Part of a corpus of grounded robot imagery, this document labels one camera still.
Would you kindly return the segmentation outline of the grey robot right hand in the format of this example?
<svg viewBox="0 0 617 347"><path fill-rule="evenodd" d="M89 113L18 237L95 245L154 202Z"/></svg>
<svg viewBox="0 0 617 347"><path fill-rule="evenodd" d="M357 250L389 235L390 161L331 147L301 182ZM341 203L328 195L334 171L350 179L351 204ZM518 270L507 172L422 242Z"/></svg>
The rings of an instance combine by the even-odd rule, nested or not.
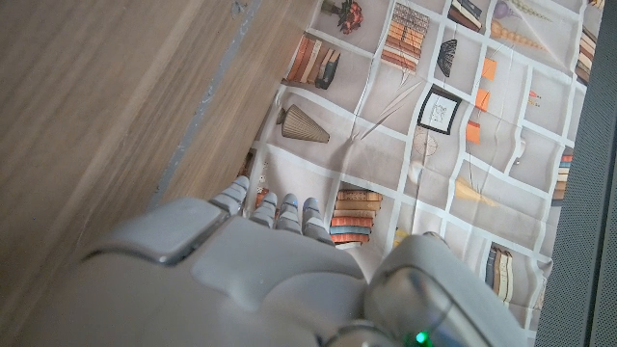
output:
<svg viewBox="0 0 617 347"><path fill-rule="evenodd" d="M496 294L444 241L411 235L371 277L338 249L315 199L249 181L182 198L75 257L23 325L20 346L523 346Z"/></svg>

